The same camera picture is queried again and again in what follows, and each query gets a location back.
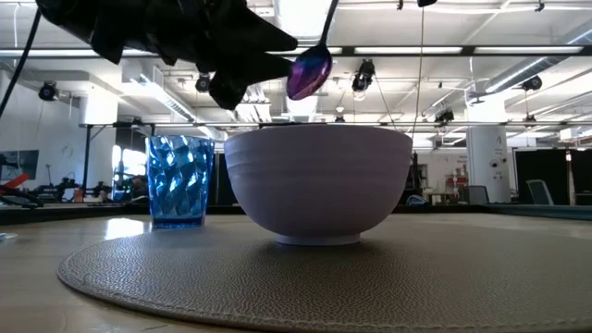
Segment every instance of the black cable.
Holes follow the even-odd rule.
[[[17,85],[17,81],[19,80],[20,72],[22,68],[25,66],[25,62],[27,61],[27,57],[29,56],[29,51],[33,46],[33,40],[35,39],[35,34],[37,33],[37,28],[39,27],[39,21],[41,20],[41,10],[37,9],[35,13],[35,19],[33,20],[33,25],[31,26],[31,32],[29,32],[29,39],[27,40],[27,44],[25,45],[25,49],[22,52],[22,56],[18,62],[17,68],[15,68],[15,72],[12,74],[12,79],[10,83],[8,83],[8,88],[4,94],[4,98],[2,99],[2,104],[0,104],[0,118],[4,114],[4,110],[8,105],[8,99],[12,94],[12,91]]]

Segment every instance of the black curtain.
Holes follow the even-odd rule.
[[[537,150],[516,152],[518,194],[522,204],[532,204],[533,199],[526,182],[541,179],[547,183],[555,204],[569,204],[567,162],[564,150]]]
[[[592,191],[592,151],[570,151],[572,154],[573,189],[576,193]]]

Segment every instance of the blue textured drinking glass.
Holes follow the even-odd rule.
[[[148,189],[154,228],[204,224],[214,142],[184,135],[146,139]]]

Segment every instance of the wooden table surface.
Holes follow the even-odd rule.
[[[389,219],[529,229],[592,239],[592,223],[581,221],[483,214],[394,215]],[[56,268],[69,254],[99,241],[150,232],[149,221],[149,216],[118,216],[0,227],[0,232],[18,234],[0,241],[0,332],[241,332],[127,311],[82,296],[57,279]],[[209,216],[206,223],[231,222],[251,223],[246,216]]]

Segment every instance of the white column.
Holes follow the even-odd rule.
[[[97,92],[91,92],[88,97],[80,99],[82,123],[112,124],[116,122],[117,97],[110,92],[98,90],[98,88],[95,90]],[[100,126],[93,127],[92,135],[100,129]],[[104,181],[105,184],[111,183],[111,178],[113,178],[111,155],[113,153],[113,146],[115,145],[115,135],[115,129],[105,128],[92,139],[87,188],[96,186],[99,181]]]
[[[504,98],[501,95],[481,97],[481,104],[467,103],[468,121],[506,121]],[[467,153],[469,185],[487,187],[489,201],[510,201],[510,172],[508,169],[508,144],[503,126],[481,126],[467,129]]]

